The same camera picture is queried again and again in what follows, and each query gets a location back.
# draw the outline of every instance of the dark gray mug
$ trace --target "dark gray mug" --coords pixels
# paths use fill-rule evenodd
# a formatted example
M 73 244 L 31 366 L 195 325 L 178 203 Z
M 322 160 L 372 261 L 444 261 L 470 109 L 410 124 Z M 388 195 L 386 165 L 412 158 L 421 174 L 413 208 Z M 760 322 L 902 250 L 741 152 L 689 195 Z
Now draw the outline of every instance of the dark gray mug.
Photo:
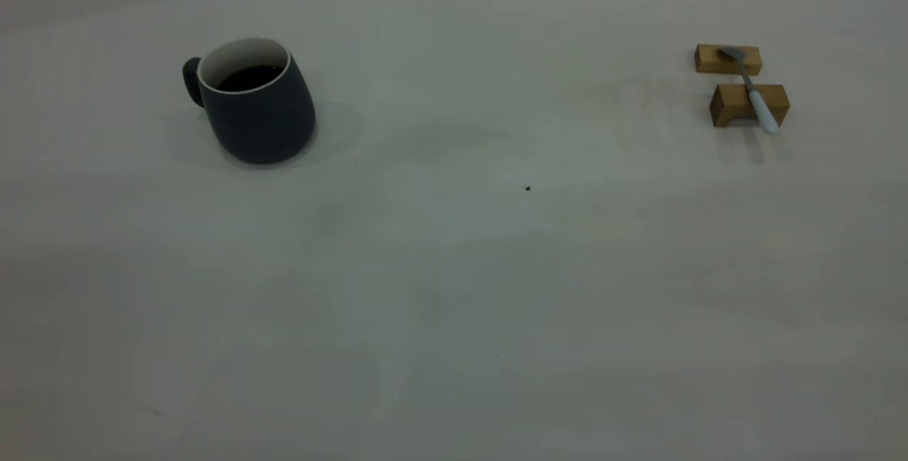
M 182 79 L 218 141 L 239 160 L 277 163 L 312 136 L 312 96 L 293 56 L 277 41 L 229 42 L 186 61 Z

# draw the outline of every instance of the table surface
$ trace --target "table surface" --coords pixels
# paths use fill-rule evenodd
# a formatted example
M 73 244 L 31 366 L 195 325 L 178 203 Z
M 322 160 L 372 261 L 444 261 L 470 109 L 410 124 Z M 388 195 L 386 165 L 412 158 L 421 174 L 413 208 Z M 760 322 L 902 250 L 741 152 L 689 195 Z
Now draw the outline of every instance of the table surface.
M 0 457 L 904 459 L 904 9 L 0 0 Z M 179 77 L 244 35 L 317 104 L 265 170 Z

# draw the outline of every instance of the white spoon handle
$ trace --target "white spoon handle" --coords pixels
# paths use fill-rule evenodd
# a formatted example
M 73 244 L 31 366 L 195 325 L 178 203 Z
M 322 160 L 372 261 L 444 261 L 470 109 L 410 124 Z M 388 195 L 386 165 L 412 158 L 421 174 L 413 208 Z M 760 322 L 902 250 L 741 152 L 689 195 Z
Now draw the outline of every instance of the white spoon handle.
M 756 112 L 756 118 L 760 121 L 760 128 L 763 129 L 763 133 L 768 133 L 769 135 L 778 133 L 778 122 L 775 122 L 773 113 L 769 111 L 769 106 L 766 106 L 766 102 L 763 101 L 763 96 L 760 96 L 758 90 L 750 91 L 750 104 L 753 105 L 753 110 Z

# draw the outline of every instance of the coffee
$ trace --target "coffee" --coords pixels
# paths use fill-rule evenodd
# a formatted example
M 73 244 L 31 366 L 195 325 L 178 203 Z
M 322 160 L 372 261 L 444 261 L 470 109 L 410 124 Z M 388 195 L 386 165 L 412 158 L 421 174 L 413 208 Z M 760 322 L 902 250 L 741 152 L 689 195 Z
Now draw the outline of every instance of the coffee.
M 221 81 L 221 85 L 218 85 L 218 90 L 222 92 L 243 92 L 243 90 L 255 89 L 276 79 L 281 73 L 283 73 L 283 67 L 246 67 L 245 70 L 237 71 Z

